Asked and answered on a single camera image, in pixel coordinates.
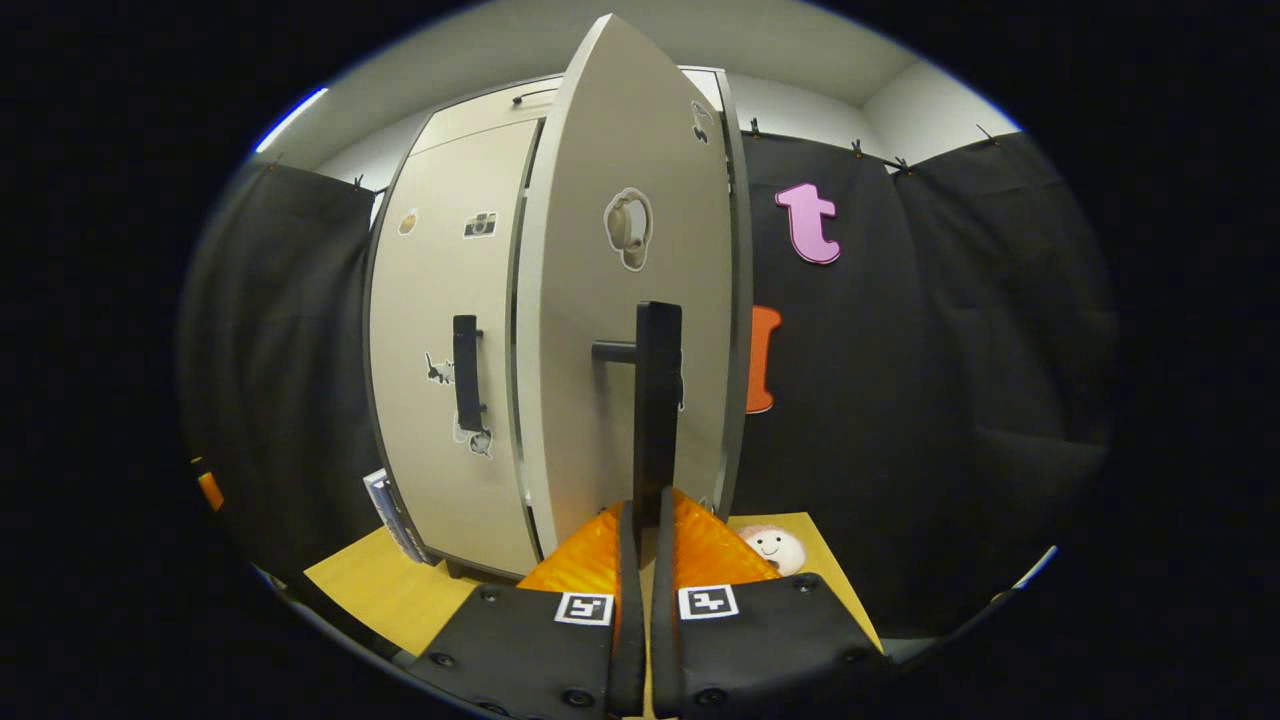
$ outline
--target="open cabinet door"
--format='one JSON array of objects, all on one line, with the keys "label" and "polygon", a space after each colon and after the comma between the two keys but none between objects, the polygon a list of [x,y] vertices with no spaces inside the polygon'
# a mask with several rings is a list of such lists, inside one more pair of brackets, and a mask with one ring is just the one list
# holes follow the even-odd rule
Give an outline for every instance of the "open cabinet door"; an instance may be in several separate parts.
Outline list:
[{"label": "open cabinet door", "polygon": [[719,115],[653,42],[600,18],[543,128],[516,273],[522,468],[544,553],[631,498],[635,368],[593,361],[591,343],[634,342],[644,301],[682,307],[675,486],[716,501],[736,447],[732,252]]}]

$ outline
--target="screw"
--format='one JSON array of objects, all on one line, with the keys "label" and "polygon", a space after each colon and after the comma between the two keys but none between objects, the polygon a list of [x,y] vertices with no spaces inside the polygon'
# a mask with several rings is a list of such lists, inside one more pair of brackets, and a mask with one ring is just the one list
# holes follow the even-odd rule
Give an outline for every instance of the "screw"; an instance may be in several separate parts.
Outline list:
[{"label": "screw", "polygon": [[727,698],[728,696],[724,694],[724,691],[719,688],[707,688],[705,691],[694,696],[694,702],[704,707],[709,707],[712,705],[721,705]]},{"label": "screw", "polygon": [[573,707],[591,707],[595,705],[595,698],[591,697],[591,693],[585,693],[582,691],[564,691],[561,700]]}]

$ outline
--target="orange object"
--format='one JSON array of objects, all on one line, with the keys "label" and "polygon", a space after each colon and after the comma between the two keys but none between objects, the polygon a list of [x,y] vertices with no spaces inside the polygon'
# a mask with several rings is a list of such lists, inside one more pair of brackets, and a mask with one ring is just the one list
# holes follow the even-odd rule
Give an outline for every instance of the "orange object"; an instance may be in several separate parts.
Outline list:
[{"label": "orange object", "polygon": [[737,533],[687,495],[676,498],[675,587],[735,585],[781,578]]},{"label": "orange object", "polygon": [[547,592],[594,592],[617,597],[621,511],[622,503],[618,502],[579,528],[516,587]]},{"label": "orange object", "polygon": [[212,473],[205,473],[200,477],[200,489],[205,491],[205,500],[209,501],[214,512],[218,512],[223,506],[223,491],[218,489],[218,483],[214,482]]},{"label": "orange object", "polygon": [[746,413],[764,413],[773,407],[773,395],[764,388],[769,365],[769,337],[782,324],[782,314],[763,305],[751,306],[751,365],[746,380]]}]

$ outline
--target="white wall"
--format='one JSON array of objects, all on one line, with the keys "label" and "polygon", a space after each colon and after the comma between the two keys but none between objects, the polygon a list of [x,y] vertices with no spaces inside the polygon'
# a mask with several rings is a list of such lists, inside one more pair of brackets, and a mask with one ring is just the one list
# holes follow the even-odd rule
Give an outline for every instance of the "white wall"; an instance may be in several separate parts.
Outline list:
[{"label": "white wall", "polygon": [[886,146],[883,152],[869,151],[864,141],[863,150],[913,165],[984,140],[977,126],[993,136],[1020,132],[995,105],[923,60],[877,91],[863,113]]},{"label": "white wall", "polygon": [[[396,168],[404,151],[413,145],[416,133],[426,119],[426,113],[428,110],[420,110],[369,135],[326,160],[315,172],[347,182],[364,174],[365,178],[360,181],[360,187],[369,190],[387,187],[396,176]],[[369,217],[370,224],[378,217],[378,208],[381,206],[383,197],[387,197],[385,192],[374,197],[374,210]]]},{"label": "white wall", "polygon": [[863,152],[884,158],[887,149],[867,115],[833,97],[771,79],[727,72],[730,92],[737,106],[740,129],[751,129],[751,118],[762,133],[786,135],[852,150],[863,141]]}]

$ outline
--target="pink letter t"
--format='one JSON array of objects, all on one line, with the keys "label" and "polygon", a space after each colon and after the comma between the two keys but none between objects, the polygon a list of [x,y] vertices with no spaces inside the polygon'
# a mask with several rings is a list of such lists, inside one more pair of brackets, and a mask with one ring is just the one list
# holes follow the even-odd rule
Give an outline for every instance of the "pink letter t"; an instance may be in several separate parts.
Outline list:
[{"label": "pink letter t", "polygon": [[813,183],[797,184],[774,196],[791,220],[791,246],[805,260],[827,265],[840,258],[840,243],[822,236],[822,218],[835,218],[836,205],[818,197]]}]

